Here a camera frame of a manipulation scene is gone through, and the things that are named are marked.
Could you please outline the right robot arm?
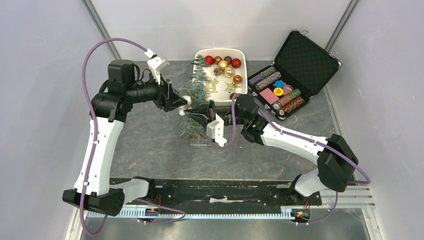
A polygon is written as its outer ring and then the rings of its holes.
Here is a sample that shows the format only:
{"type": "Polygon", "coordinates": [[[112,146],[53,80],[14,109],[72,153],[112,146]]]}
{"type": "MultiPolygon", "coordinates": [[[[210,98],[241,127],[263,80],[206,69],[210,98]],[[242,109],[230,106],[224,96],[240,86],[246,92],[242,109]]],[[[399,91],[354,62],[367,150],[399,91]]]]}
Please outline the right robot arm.
{"type": "Polygon", "coordinates": [[[357,160],[341,136],[318,137],[283,127],[270,120],[254,97],[248,94],[237,93],[231,101],[230,140],[224,137],[225,120],[218,114],[213,101],[195,108],[180,106],[178,111],[199,123],[206,136],[220,147],[232,144],[237,126],[242,125],[241,134],[250,143],[279,148],[314,163],[316,169],[292,181],[288,196],[295,204],[302,204],[313,193],[324,189],[344,192],[358,168],[357,160]]]}

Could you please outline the silver gold bauble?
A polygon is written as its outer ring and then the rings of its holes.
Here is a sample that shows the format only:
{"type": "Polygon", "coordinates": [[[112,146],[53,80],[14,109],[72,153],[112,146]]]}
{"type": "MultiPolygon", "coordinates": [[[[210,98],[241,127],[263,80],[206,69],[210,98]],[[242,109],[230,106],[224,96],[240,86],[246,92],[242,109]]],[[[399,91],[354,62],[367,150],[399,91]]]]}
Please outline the silver gold bauble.
{"type": "Polygon", "coordinates": [[[222,70],[222,74],[226,77],[226,78],[232,78],[235,75],[235,70],[233,67],[231,66],[227,66],[222,70]]]}

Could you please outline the clear battery box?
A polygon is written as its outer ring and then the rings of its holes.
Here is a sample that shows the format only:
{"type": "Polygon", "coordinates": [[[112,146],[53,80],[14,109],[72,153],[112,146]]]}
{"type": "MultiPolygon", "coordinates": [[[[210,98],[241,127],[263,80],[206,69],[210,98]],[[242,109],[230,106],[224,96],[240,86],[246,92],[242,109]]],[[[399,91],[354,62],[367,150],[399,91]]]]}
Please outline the clear battery box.
{"type": "Polygon", "coordinates": [[[211,146],[212,142],[208,138],[191,138],[190,145],[192,147],[205,147],[211,146]]]}

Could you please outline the small frosted christmas tree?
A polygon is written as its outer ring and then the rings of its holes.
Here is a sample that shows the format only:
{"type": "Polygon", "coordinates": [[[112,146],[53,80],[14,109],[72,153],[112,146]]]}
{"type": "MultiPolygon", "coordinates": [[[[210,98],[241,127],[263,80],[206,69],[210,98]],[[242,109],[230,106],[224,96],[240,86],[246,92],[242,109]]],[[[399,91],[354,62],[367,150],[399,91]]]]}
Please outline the small frosted christmas tree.
{"type": "MultiPolygon", "coordinates": [[[[205,72],[205,68],[208,68],[209,65],[201,54],[197,54],[191,63],[193,65],[193,73],[190,74],[191,80],[182,89],[191,97],[191,107],[195,108],[209,102],[210,93],[206,88],[206,83],[209,83],[210,80],[205,72]]],[[[200,140],[206,136],[206,130],[201,124],[188,116],[183,117],[181,127],[182,133],[191,139],[200,140]]]]}

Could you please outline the white cotton boll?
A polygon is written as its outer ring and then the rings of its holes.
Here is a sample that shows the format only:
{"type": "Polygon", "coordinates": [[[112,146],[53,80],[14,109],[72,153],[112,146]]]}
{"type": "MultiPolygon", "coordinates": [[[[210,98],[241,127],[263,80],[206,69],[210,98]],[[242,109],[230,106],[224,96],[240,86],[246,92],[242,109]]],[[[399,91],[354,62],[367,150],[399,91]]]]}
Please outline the white cotton boll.
{"type": "Polygon", "coordinates": [[[191,105],[193,103],[192,97],[189,95],[183,95],[182,98],[186,101],[186,104],[178,107],[178,114],[180,116],[184,116],[185,110],[191,109],[191,105]]]}

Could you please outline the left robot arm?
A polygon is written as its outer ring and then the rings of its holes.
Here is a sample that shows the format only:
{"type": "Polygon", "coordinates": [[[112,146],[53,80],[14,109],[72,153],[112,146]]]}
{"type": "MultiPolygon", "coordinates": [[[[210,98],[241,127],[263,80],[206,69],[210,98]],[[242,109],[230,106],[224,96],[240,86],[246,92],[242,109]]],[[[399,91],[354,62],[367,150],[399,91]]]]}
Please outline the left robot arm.
{"type": "Polygon", "coordinates": [[[139,83],[141,71],[131,60],[113,60],[107,72],[108,79],[91,100],[95,118],[90,121],[81,172],[73,188],[64,190],[62,200],[86,211],[117,216],[126,203],[139,198],[144,204],[152,204],[157,198],[156,189],[140,177],[110,184],[115,147],[128,113],[137,103],[153,102],[168,112],[188,101],[168,79],[156,80],[150,75],[148,81],[139,83]]]}

